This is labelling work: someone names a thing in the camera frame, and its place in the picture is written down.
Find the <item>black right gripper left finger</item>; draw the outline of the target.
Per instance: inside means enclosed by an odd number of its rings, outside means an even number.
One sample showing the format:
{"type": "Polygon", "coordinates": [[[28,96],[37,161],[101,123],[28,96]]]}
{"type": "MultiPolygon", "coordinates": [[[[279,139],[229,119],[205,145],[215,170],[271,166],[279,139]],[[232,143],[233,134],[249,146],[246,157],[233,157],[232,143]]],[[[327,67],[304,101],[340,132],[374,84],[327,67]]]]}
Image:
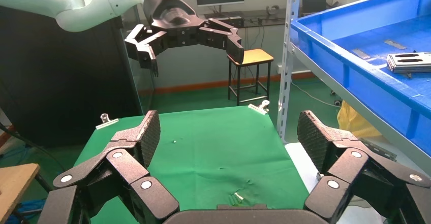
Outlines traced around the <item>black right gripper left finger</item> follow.
{"type": "Polygon", "coordinates": [[[90,223],[106,202],[119,198],[139,223],[163,223],[178,200],[149,172],[161,134],[159,114],[118,131],[94,157],[54,181],[38,223],[90,223]]]}

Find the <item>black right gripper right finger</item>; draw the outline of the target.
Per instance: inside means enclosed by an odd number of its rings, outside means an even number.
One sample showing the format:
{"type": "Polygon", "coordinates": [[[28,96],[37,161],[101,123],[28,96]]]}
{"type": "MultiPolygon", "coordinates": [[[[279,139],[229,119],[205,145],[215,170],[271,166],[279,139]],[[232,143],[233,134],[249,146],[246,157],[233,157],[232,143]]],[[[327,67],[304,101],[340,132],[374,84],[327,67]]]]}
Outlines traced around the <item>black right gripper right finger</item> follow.
{"type": "Polygon", "coordinates": [[[322,175],[304,208],[336,223],[353,197],[390,223],[430,223],[430,179],[371,151],[351,132],[324,125],[309,110],[298,118],[297,137],[322,175]]]}

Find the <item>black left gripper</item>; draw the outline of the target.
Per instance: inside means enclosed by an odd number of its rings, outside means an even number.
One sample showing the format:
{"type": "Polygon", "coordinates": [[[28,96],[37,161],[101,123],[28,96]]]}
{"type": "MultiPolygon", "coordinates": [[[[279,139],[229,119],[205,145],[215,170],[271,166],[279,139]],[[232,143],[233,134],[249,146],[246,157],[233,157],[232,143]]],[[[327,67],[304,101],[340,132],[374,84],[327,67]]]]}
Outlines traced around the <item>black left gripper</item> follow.
{"type": "Polygon", "coordinates": [[[167,48],[197,45],[225,50],[229,58],[242,64],[244,47],[238,29],[218,19],[199,18],[184,0],[144,0],[144,15],[150,29],[136,25],[125,38],[128,57],[142,69],[159,76],[157,55],[167,48]]]}

